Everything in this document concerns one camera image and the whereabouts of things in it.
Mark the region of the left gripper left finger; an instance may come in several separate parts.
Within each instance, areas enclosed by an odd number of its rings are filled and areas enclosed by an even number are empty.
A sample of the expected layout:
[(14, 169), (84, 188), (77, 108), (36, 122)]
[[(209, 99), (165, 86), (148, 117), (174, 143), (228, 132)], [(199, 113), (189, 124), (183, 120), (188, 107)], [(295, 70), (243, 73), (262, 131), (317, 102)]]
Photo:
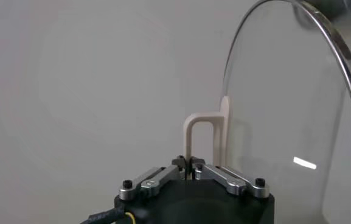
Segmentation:
[(179, 155), (168, 167), (153, 167), (133, 180), (124, 180), (119, 188), (119, 198), (132, 201), (140, 193), (146, 197), (154, 197), (169, 181), (185, 180), (186, 175), (186, 159)]

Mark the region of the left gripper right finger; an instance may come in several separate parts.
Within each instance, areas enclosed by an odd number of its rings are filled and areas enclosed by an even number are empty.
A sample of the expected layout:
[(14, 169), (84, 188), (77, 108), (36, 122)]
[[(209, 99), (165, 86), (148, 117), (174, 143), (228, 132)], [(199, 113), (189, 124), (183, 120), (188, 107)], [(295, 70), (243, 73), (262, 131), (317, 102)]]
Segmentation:
[(190, 173), (194, 180), (214, 180), (232, 195), (250, 194), (254, 198), (268, 198), (270, 195), (264, 178), (249, 177), (227, 166), (206, 164), (205, 160), (194, 156), (190, 159)]

